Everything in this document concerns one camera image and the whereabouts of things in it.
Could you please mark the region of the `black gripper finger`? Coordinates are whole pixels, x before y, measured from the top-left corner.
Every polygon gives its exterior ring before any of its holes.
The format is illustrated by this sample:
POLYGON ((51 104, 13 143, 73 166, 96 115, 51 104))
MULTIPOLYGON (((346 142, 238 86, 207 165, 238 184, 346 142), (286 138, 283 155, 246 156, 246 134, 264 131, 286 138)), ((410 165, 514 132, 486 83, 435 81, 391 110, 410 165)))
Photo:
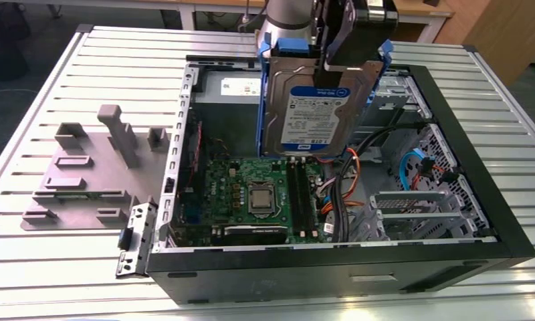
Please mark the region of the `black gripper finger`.
POLYGON ((338 88, 340 84, 340 67, 320 65, 314 72, 314 86, 316 88, 338 88))

